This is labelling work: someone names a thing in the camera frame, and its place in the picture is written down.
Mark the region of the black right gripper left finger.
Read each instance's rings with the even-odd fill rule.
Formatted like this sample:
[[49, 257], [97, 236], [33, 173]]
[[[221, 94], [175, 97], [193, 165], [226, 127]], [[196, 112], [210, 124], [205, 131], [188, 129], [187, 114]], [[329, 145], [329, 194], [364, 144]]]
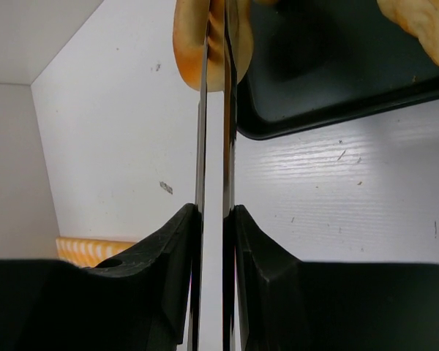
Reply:
[[197, 208], [93, 268], [0, 260], [0, 350], [174, 350], [184, 338]]

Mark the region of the stainless steel tongs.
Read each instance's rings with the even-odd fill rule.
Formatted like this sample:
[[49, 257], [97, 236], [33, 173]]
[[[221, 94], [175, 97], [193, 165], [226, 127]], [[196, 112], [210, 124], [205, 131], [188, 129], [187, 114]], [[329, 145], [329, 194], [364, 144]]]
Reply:
[[[235, 242], [234, 174], [237, 122], [236, 54], [239, 34], [239, 9], [236, 1], [225, 1], [223, 7], [223, 73], [224, 73], [224, 130], [222, 177], [222, 348], [235, 350]], [[187, 349], [199, 349], [200, 301], [202, 288], [203, 232], [206, 177], [207, 72], [210, 45], [204, 34], [200, 70], [200, 100], [198, 103], [197, 157], [195, 174], [195, 232], [192, 239], [190, 280], [190, 312]]]

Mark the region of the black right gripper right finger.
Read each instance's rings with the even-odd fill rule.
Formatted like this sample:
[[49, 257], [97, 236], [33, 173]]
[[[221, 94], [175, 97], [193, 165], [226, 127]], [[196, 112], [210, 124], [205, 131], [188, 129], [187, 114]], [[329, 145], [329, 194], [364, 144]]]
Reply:
[[233, 212], [243, 350], [439, 350], [439, 264], [308, 262]]

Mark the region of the glazed ring donut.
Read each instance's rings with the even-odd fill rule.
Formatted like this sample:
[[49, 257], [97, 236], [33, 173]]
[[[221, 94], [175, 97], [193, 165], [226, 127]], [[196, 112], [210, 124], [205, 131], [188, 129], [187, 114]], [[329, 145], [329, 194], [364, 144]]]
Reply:
[[[173, 18], [173, 52], [178, 71], [192, 89], [200, 89], [204, 42], [209, 44], [207, 89], [224, 89], [224, 1], [177, 1]], [[245, 76], [253, 53], [250, 1], [238, 1], [237, 80]]]

